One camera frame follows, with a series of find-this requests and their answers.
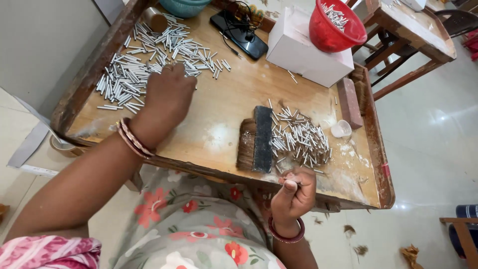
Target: person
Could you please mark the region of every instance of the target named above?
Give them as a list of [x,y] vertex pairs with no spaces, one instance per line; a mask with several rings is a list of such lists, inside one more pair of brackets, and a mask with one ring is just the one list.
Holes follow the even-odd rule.
[[[184,77],[184,71],[182,64],[166,65],[162,74],[148,79],[145,106],[128,123],[148,149],[156,148],[187,115],[196,78]],[[75,160],[25,205],[0,249],[0,269],[106,268],[98,264],[101,244],[88,237],[88,220],[142,161],[118,132]],[[268,202],[243,185],[158,169],[145,183],[109,266],[316,269],[297,221],[315,204],[315,174],[294,168],[279,182],[282,188]],[[274,237],[264,228],[267,214],[272,214]],[[298,237],[295,243],[287,241]]]

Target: white cardboard box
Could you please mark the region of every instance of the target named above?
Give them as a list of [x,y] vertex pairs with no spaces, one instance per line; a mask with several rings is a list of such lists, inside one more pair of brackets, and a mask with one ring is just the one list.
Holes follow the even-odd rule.
[[311,15],[297,6],[285,8],[269,33],[266,60],[329,88],[354,69],[352,51],[316,48],[309,39]]

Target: red plastic basket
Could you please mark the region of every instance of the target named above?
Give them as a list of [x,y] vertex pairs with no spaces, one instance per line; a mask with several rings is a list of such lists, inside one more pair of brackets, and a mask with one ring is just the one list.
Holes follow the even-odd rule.
[[[342,11],[348,22],[345,31],[339,30],[327,17],[322,4],[334,4],[334,10]],[[361,45],[367,40],[367,31],[353,10],[340,0],[315,0],[314,12],[310,17],[309,36],[312,43],[324,52],[339,52]]]

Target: smartphone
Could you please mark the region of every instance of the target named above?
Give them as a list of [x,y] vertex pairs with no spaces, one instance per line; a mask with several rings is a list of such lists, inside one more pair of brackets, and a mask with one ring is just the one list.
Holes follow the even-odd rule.
[[255,34],[251,35],[251,32],[248,31],[248,26],[232,26],[234,23],[241,22],[229,11],[220,11],[212,16],[210,21],[225,37],[229,38],[254,60],[259,59],[269,49],[267,44],[258,36]]

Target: hand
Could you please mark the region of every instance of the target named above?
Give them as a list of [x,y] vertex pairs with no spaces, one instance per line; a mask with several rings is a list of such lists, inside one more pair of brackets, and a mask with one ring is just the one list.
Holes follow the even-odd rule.
[[184,65],[163,67],[148,78],[145,106],[131,120],[130,129],[149,149],[154,149],[187,115],[197,79],[184,77]]
[[292,238],[300,231],[296,219],[315,205],[315,172],[296,167],[282,173],[279,183],[283,186],[271,202],[274,229],[281,236]]

